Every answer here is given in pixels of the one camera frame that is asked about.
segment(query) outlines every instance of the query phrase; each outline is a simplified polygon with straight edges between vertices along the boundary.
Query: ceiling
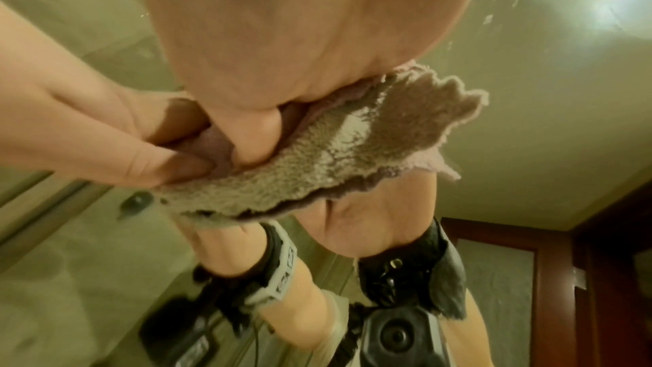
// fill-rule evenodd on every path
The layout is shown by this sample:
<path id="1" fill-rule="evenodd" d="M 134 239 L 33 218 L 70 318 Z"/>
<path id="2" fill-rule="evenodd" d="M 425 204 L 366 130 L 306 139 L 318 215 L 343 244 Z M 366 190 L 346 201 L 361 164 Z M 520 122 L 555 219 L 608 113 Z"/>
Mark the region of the ceiling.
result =
<path id="1" fill-rule="evenodd" d="M 123 84 L 174 88 L 143 0 L 4 0 Z M 472 0 L 422 62 L 490 92 L 437 213 L 564 230 L 652 179 L 652 0 Z"/>
<path id="2" fill-rule="evenodd" d="M 472 0 L 422 62 L 490 93 L 437 212 L 566 230 L 652 179 L 652 0 Z"/>

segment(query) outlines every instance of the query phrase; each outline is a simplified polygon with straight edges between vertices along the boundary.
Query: wooden door frame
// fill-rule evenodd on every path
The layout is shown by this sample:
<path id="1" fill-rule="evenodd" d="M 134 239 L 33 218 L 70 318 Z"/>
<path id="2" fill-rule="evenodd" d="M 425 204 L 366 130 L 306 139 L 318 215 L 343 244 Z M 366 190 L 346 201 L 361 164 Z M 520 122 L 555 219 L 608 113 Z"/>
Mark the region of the wooden door frame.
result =
<path id="1" fill-rule="evenodd" d="M 652 181 L 578 225 L 573 261 L 586 272 L 578 296 L 579 367 L 652 366 L 633 255 L 652 248 Z"/>
<path id="2" fill-rule="evenodd" d="M 452 218 L 443 218 L 441 225 L 454 243 L 468 239 L 535 253 L 530 365 L 576 366 L 575 276 L 570 234 Z"/>

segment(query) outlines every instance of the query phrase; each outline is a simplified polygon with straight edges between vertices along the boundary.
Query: camera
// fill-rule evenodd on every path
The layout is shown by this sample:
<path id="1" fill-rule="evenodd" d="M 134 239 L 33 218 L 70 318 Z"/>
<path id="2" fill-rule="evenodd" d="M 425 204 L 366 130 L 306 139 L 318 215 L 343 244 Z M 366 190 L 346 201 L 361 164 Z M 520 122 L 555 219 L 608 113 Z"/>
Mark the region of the camera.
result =
<path id="1" fill-rule="evenodd" d="M 360 367 L 452 367 L 439 321 L 412 305 L 371 312 L 359 357 Z"/>

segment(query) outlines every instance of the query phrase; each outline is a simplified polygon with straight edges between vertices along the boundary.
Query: camera lens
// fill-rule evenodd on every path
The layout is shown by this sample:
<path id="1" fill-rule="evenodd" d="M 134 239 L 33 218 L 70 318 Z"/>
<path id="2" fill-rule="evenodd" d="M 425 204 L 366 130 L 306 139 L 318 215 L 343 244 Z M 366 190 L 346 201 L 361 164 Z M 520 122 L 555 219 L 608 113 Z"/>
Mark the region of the camera lens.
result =
<path id="1" fill-rule="evenodd" d="M 392 320 L 380 331 L 382 346 L 393 353 L 405 353 L 414 344 L 414 329 L 405 320 Z"/>

